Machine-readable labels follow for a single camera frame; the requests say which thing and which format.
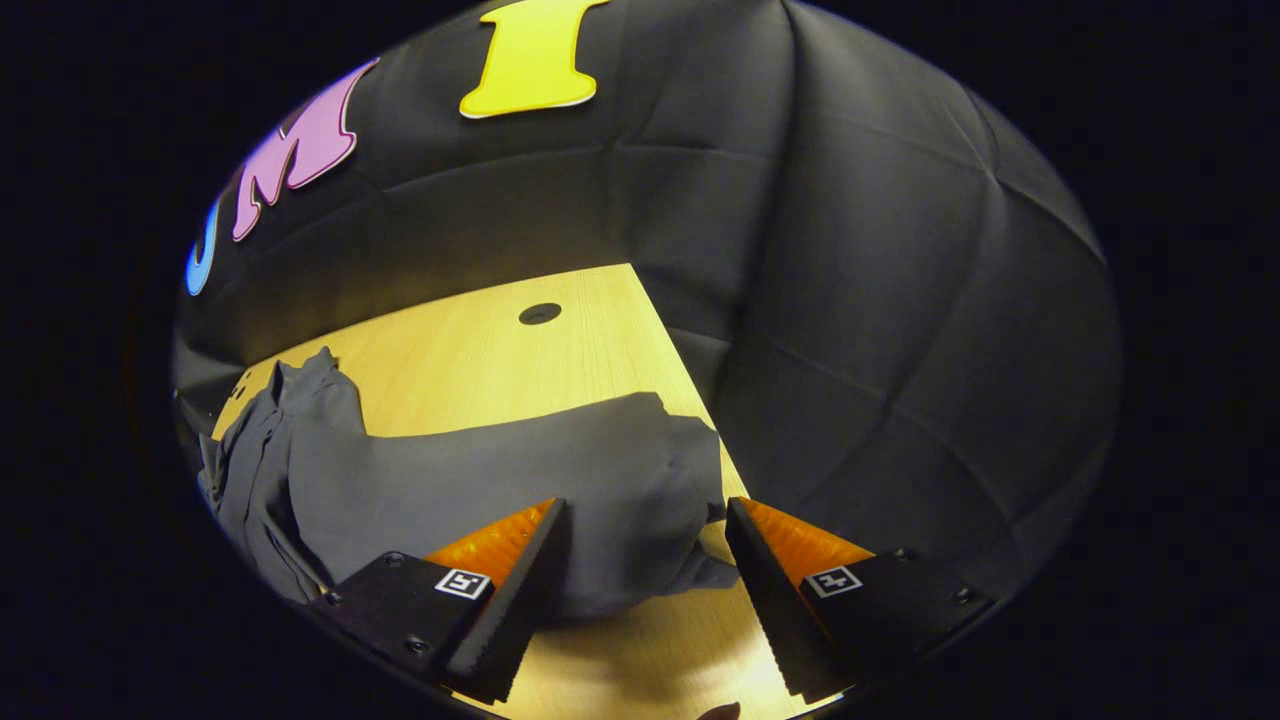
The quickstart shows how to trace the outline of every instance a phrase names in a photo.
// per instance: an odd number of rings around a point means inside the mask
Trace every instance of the table surface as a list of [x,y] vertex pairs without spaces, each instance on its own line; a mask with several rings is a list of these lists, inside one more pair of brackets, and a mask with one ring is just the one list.
[[[556,319],[520,314],[554,302]],[[631,265],[534,278],[407,307],[317,337],[244,372],[214,437],[262,389],[279,360],[328,346],[360,389],[369,434],[442,433],[536,418],[652,391],[672,415],[714,428]],[[724,496],[748,495],[721,443]],[[701,534],[732,561],[724,523]],[[659,597],[616,618],[536,633],[508,702],[512,720],[695,720],[740,702],[742,719],[780,720],[827,705],[787,694],[741,580],[727,591]]]

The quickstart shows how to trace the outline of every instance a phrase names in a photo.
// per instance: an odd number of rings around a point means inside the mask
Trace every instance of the gray shirt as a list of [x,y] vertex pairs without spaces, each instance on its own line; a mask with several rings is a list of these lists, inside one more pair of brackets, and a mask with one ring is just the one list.
[[718,436],[668,415],[654,393],[378,438],[324,348],[301,369],[276,364],[221,442],[201,439],[215,516],[251,566],[300,602],[385,551],[425,556],[553,496],[568,501],[572,533],[557,620],[737,579],[698,541],[724,518]]

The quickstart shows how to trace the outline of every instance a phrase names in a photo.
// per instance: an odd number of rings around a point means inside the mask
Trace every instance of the wrinkled black fabric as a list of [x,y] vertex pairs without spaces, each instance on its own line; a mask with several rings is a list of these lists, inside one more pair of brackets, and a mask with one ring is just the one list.
[[223,528],[297,601],[381,552],[425,556],[553,496],[570,502],[573,538],[558,621],[737,579],[698,541],[724,518],[718,436],[668,415],[654,393],[378,438],[365,434],[356,387],[325,348],[301,369],[278,364],[204,454],[201,484]]
[[205,290],[175,288],[179,428],[308,338],[631,263],[753,497],[1025,584],[1098,480],[1123,343],[1100,238],[1016,118],[805,3],[652,0],[582,15],[590,101],[470,122],[485,12],[381,54],[352,155],[243,242],[219,225]]

